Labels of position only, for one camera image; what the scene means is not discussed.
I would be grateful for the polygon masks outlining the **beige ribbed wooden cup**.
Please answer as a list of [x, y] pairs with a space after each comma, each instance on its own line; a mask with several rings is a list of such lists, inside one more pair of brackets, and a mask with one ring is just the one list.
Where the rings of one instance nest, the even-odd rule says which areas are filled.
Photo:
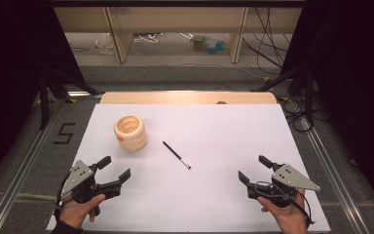
[[145, 124], [135, 115], [120, 118], [114, 125], [114, 133], [120, 146], [128, 152], [135, 152], [147, 143]]

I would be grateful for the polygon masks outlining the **black tripod stand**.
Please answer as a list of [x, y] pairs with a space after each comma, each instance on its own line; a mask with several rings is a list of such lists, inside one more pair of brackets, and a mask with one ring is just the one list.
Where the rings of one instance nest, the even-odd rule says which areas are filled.
[[253, 89], [253, 92], [267, 92], [268, 90], [274, 88], [276, 85], [282, 83], [283, 81], [292, 78], [293, 81], [291, 82], [288, 93], [294, 97], [304, 92], [305, 95], [305, 106], [303, 110], [303, 116], [309, 123], [309, 127], [312, 128], [314, 126], [313, 121], [313, 96], [314, 96], [314, 89], [313, 89], [313, 75], [307, 68], [302, 67], [294, 67], [290, 70], [281, 74], [278, 78], [274, 79], [273, 81], [267, 82], [260, 88]]
[[56, 99], [65, 99], [68, 96], [68, 92], [64, 85], [72, 84], [90, 95], [103, 95], [102, 91], [90, 87], [83, 79], [74, 78], [72, 75], [69, 75], [60, 69], [45, 68], [38, 76], [38, 80], [41, 108], [41, 130], [43, 130], [50, 121], [48, 92], [51, 92]]

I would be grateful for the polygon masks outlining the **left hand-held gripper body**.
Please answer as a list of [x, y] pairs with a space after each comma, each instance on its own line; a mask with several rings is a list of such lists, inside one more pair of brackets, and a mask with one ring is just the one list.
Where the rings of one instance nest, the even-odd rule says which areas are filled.
[[113, 184], [113, 181], [105, 184], [96, 183], [94, 177], [96, 172], [91, 169], [91, 166], [78, 160], [64, 177], [57, 193], [56, 203], [59, 205], [69, 196], [78, 203], [86, 203], [99, 194], [104, 194], [107, 199], [121, 195], [122, 184]]

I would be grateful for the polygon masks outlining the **clear plastic bag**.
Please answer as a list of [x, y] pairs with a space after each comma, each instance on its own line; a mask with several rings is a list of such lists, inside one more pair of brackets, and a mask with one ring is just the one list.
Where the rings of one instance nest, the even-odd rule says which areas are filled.
[[95, 40], [94, 44], [102, 55], [111, 56], [115, 54], [109, 33], [102, 33], [101, 36]]

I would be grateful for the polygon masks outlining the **metal floor rail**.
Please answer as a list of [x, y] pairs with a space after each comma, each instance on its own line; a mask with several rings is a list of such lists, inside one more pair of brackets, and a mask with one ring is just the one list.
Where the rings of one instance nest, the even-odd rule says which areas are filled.
[[0, 234], [49, 234], [56, 193], [70, 167], [69, 145], [59, 131], [68, 105], [50, 104], [50, 120], [24, 126], [0, 165]]
[[363, 215], [332, 163], [327, 150], [318, 136], [318, 132], [305, 117], [302, 118], [301, 123], [354, 233], [370, 234]]

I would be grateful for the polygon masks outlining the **light wooden shelf unit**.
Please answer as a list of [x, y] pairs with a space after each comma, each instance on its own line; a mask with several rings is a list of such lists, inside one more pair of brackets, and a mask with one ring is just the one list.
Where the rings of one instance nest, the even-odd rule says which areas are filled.
[[263, 20], [275, 34], [291, 34], [299, 8], [279, 7], [56, 7], [65, 32], [108, 33], [116, 59], [127, 58], [132, 36], [146, 32], [223, 33], [231, 62], [239, 61], [243, 36], [264, 31]]

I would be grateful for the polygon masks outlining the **person's left hand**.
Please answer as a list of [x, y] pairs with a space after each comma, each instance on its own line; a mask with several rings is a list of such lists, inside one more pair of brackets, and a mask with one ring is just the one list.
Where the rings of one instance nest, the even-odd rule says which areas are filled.
[[78, 203], [72, 198], [66, 198], [62, 201], [59, 220], [73, 228], [80, 229], [86, 217], [89, 218], [90, 222], [94, 222], [95, 208], [104, 200], [104, 194], [94, 196], [86, 203]]

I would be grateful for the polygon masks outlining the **black makeup brush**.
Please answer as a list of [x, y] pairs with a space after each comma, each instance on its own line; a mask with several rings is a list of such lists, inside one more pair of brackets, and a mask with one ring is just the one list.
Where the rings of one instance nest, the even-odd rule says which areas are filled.
[[165, 141], [162, 141], [162, 144], [188, 169], [191, 170], [192, 167], [174, 150], [172, 149]]

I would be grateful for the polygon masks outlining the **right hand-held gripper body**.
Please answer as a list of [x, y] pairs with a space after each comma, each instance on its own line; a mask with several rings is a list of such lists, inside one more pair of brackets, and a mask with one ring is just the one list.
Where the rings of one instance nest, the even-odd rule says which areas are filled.
[[295, 199], [298, 188], [320, 191], [317, 184], [288, 164], [265, 163], [265, 166], [273, 170], [272, 181], [253, 183], [247, 179], [247, 197], [250, 199], [263, 197], [277, 207], [285, 208]]

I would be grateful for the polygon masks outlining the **white table mat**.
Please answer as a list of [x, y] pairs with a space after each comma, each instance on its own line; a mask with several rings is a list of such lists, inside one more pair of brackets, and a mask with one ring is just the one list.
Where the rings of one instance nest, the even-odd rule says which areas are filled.
[[[114, 133], [115, 123], [127, 115], [145, 124], [147, 143], [135, 152], [125, 151]], [[102, 202], [99, 217], [83, 227], [87, 232], [276, 232], [274, 218], [247, 197], [239, 180], [239, 171], [253, 182], [270, 180], [260, 155], [305, 170], [277, 104], [99, 104], [76, 157], [87, 164], [111, 157], [95, 175], [99, 183], [127, 169], [131, 177], [121, 195]]]

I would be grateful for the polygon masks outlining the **person's right hand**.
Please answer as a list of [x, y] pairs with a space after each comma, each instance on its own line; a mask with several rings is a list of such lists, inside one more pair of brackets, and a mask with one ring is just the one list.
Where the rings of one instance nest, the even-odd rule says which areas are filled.
[[308, 234], [305, 216], [295, 205], [279, 208], [263, 197], [258, 197], [257, 201], [263, 213], [270, 213], [274, 217], [282, 234]]

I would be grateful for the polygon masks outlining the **black curtain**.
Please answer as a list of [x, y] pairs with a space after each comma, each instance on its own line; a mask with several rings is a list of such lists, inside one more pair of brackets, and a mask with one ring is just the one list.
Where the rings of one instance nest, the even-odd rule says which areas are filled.
[[305, 0], [283, 69], [308, 59], [327, 114], [374, 190], [374, 0]]
[[0, 162], [25, 122], [40, 78], [59, 96], [84, 77], [51, 0], [0, 0]]

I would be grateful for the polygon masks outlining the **colourful plastic bag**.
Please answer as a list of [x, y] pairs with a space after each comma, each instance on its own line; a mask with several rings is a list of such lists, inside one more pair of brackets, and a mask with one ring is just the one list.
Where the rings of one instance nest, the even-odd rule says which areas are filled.
[[218, 53], [230, 54], [228, 46], [223, 41], [217, 39], [203, 35], [194, 35], [190, 41], [193, 43], [195, 50], [206, 52], [209, 55], [216, 55]]

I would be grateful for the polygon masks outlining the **light wooden table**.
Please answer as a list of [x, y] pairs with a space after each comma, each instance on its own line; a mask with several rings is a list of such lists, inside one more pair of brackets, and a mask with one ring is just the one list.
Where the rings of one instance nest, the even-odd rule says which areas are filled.
[[276, 104], [271, 93], [262, 92], [107, 92], [101, 104]]

